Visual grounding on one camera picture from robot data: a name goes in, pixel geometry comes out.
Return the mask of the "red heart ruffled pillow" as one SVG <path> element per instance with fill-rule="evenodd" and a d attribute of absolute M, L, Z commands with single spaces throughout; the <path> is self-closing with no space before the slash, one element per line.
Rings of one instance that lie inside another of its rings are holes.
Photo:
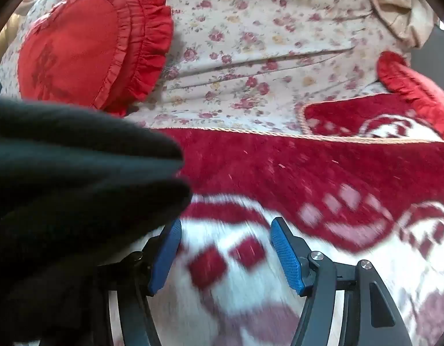
<path fill-rule="evenodd" d="M 22 42 L 20 95 L 123 117 L 155 88 L 172 39 L 166 0 L 63 0 Z"/>

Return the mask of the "floral beige bed quilt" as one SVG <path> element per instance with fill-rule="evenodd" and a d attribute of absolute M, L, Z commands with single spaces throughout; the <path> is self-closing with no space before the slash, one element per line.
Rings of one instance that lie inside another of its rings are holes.
<path fill-rule="evenodd" d="M 305 104 L 382 92 L 376 64 L 405 44 L 370 0 L 167 0 L 174 37 L 142 127 L 300 131 Z"/>

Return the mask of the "black knit pants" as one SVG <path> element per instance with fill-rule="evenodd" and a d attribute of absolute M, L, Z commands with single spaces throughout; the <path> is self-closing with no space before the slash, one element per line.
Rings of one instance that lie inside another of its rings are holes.
<path fill-rule="evenodd" d="M 0 100 L 0 345 L 82 345 L 123 275 L 103 263 L 177 219 L 179 145 L 88 109 Z"/>

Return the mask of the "beige cloth bag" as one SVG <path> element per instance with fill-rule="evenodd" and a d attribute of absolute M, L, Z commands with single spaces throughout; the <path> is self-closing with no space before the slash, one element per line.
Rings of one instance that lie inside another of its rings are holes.
<path fill-rule="evenodd" d="M 427 0 L 370 0 L 389 30 L 410 48 L 428 41 L 438 15 Z"/>

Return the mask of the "red white plush blanket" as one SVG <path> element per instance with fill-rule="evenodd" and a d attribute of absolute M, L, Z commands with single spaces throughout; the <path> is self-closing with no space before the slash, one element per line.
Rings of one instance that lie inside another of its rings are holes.
<path fill-rule="evenodd" d="M 302 135 L 166 129 L 193 196 L 164 287 L 117 291 L 116 345 L 444 345 L 444 140 L 395 95 L 302 120 Z M 311 249 L 305 297 L 276 217 Z"/>

